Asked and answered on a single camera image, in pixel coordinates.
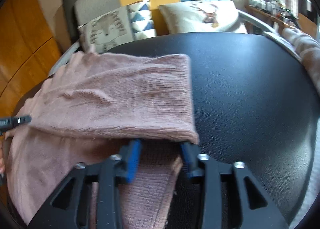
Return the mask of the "person's left hand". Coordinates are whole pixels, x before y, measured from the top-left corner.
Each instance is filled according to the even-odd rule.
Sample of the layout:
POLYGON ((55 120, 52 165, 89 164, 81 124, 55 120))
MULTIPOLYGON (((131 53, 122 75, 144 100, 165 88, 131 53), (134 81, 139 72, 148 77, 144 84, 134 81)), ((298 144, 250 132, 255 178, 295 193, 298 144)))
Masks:
POLYGON ((11 146, 11 139, 5 138, 5 134, 2 134, 1 135, 1 155, 0 155, 0 158, 1 158, 1 168, 0 168, 1 178, 5 174, 6 163, 8 160, 10 146, 11 146))

